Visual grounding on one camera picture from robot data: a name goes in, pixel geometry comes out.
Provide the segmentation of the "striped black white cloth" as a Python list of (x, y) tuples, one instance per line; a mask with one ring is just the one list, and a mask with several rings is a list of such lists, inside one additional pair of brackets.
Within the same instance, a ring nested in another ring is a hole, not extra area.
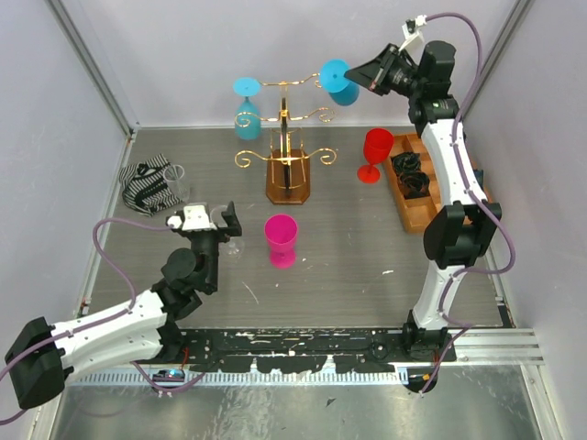
[(172, 193), (163, 178), (163, 172), (170, 165), (167, 158), (159, 154), (123, 167), (118, 173), (118, 182), (124, 205), (147, 217), (178, 205), (181, 199)]

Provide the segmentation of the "wooden compartment tray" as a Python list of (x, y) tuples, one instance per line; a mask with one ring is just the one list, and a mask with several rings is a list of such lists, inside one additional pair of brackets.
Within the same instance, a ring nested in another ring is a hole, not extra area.
[[(393, 148), (389, 158), (386, 159), (382, 165), (385, 169), (387, 181), (391, 188), (404, 231), (408, 234), (422, 235), (428, 224), (442, 207), (433, 162), (416, 133), (394, 133), (393, 136)], [(420, 155), (420, 170), (425, 173), (430, 180), (428, 185), (428, 195), (412, 199), (404, 198), (404, 190), (402, 189), (400, 181), (393, 168), (392, 158), (405, 152)]]

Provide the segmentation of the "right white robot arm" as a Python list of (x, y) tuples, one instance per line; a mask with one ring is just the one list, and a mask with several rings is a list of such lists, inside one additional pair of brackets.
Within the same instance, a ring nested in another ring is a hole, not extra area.
[(479, 185), (465, 147), (460, 106), (450, 94), (455, 48), (434, 40), (421, 59), (388, 44), (373, 60), (346, 72), (347, 79), (378, 94), (396, 92), (409, 102), (409, 119), (431, 158), (442, 207), (426, 227), (429, 261), (425, 284), (403, 326), (401, 347), (421, 361), (450, 340), (448, 311), (465, 274), (485, 255), (502, 215)]

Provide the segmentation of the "clear wine glass front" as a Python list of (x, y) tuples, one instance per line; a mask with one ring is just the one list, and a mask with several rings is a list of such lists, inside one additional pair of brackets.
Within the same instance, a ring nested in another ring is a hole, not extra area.
[[(222, 213), (226, 211), (226, 205), (216, 205), (210, 211), (211, 220), (218, 227), (226, 227), (227, 222), (222, 216)], [(244, 253), (245, 244), (241, 236), (231, 237), (226, 243), (219, 245), (219, 252), (223, 256), (231, 257), (233, 259), (239, 259)]]

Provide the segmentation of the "red wine glass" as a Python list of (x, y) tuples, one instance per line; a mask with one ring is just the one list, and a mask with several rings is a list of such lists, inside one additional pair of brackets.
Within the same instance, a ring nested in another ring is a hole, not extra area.
[(387, 129), (375, 127), (368, 131), (363, 145), (363, 156), (367, 164), (357, 171), (361, 182), (373, 184), (380, 179), (378, 165), (389, 158), (393, 144), (393, 134)]

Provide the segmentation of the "light blue wine glass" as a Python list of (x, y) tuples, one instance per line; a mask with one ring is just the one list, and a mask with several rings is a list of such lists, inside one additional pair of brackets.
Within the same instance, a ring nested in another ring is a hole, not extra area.
[(260, 88), (260, 83), (250, 77), (238, 78), (233, 83), (233, 91), (243, 98), (235, 113), (235, 132), (242, 140), (254, 140), (260, 135), (260, 112), (251, 101), (251, 98), (259, 93)]

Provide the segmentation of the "clear wine glass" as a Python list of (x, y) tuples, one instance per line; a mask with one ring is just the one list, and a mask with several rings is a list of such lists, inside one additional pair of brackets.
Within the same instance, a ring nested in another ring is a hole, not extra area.
[(172, 194), (183, 203), (187, 203), (190, 199), (191, 189), (183, 166), (171, 164), (165, 168), (162, 176)]
[[(210, 211), (211, 220), (218, 227), (226, 227), (227, 222), (222, 216), (222, 213), (226, 211), (226, 205), (216, 205)], [(219, 245), (219, 252), (223, 256), (231, 257), (233, 259), (239, 259), (244, 253), (245, 244), (241, 236), (231, 237), (226, 243)]]

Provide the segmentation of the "pink wine glass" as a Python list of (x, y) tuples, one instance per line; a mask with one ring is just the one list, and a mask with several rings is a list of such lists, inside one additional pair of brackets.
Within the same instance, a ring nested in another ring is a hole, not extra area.
[(266, 221), (264, 235), (269, 247), (269, 259), (274, 267), (285, 270), (295, 263), (297, 234), (298, 225), (287, 214), (276, 214)]

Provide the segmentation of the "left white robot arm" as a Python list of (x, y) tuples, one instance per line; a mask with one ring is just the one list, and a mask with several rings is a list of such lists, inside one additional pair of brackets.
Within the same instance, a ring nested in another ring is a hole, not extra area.
[(183, 354), (178, 322), (202, 305), (202, 295), (218, 289), (219, 247), (241, 237), (234, 203), (215, 222), (206, 203), (189, 203), (166, 219), (164, 231), (188, 240), (174, 250), (149, 289), (130, 290), (130, 298), (98, 313), (49, 324), (44, 317), (24, 325), (5, 355), (21, 411), (60, 395), (66, 384), (99, 369), (122, 363), (160, 360), (172, 363)]

